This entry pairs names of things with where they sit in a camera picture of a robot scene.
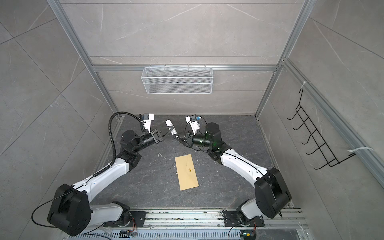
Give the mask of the white glue stick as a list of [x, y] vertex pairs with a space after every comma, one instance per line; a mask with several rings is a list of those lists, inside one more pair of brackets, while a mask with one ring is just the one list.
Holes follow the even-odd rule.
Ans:
[[172, 136], [174, 136], [178, 133], [171, 120], [166, 120], [166, 125], [169, 128], [169, 130], [171, 131]]

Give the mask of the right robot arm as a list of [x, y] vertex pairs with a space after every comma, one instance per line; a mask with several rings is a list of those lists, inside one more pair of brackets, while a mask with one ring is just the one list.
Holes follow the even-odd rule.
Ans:
[[247, 200], [237, 208], [237, 218], [245, 224], [255, 217], [266, 216], [273, 219], [281, 216], [281, 210], [292, 200], [287, 184], [276, 168], [267, 169], [256, 165], [237, 153], [222, 140], [222, 132], [216, 123], [208, 123], [203, 134], [175, 130], [173, 138], [188, 148], [205, 148], [203, 151], [219, 164], [235, 171], [247, 180], [255, 189], [255, 198]]

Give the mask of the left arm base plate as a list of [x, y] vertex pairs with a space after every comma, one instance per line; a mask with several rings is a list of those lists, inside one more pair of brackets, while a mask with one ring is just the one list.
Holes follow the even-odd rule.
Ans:
[[147, 212], [145, 211], [133, 211], [129, 212], [127, 216], [121, 217], [118, 221], [115, 222], [106, 222], [104, 227], [112, 228], [133, 228], [134, 225], [136, 228], [142, 228], [145, 223]]

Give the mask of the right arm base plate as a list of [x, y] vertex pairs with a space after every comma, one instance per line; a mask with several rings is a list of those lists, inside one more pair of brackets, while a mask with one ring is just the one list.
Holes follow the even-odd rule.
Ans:
[[253, 219], [247, 219], [242, 216], [237, 211], [228, 211], [222, 210], [221, 215], [224, 219], [224, 224], [226, 227], [234, 227], [237, 226], [251, 226], [251, 227], [264, 227], [265, 222], [263, 216], [256, 216]]

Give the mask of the tan paper envelope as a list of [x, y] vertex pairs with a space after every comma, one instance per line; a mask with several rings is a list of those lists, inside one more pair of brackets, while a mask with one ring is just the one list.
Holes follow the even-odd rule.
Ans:
[[199, 186], [195, 166], [191, 155], [175, 158], [180, 190], [196, 188]]

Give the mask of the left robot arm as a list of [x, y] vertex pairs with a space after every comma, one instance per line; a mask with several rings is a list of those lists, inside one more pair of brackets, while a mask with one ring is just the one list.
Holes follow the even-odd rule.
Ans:
[[132, 130], [125, 131], [120, 141], [120, 153], [113, 163], [82, 181], [63, 184], [56, 190], [48, 223], [70, 236], [98, 224], [127, 226], [131, 218], [129, 206], [120, 202], [107, 205], [91, 205], [91, 202], [103, 189], [137, 166], [142, 157], [139, 151], [162, 142], [172, 130], [172, 126], [158, 127], [141, 136]]

